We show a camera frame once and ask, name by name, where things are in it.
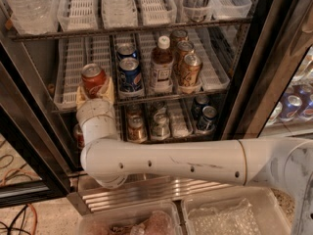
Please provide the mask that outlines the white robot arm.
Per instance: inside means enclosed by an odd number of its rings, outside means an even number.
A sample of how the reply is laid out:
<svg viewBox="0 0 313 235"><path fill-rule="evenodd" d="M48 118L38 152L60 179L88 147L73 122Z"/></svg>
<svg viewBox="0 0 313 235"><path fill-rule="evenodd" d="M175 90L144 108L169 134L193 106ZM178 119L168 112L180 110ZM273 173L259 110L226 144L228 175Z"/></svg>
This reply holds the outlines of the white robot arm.
<svg viewBox="0 0 313 235"><path fill-rule="evenodd" d="M112 100L79 100L83 169L114 189L131 174L152 173L233 185L271 187L295 199L291 235L313 233L313 141L256 138L136 144L117 139Z"/></svg>

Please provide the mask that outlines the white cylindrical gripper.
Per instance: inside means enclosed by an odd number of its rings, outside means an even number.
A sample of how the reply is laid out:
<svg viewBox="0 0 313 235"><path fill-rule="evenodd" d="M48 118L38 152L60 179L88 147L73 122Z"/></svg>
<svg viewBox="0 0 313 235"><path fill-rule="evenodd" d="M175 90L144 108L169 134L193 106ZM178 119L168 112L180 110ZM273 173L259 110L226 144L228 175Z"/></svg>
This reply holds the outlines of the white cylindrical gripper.
<svg viewBox="0 0 313 235"><path fill-rule="evenodd" d="M76 118L85 144L100 138L117 138L115 110L112 104L114 102L114 86L111 77L104 97L109 101L100 98L88 100L83 85L80 84L77 87Z"/></svg>

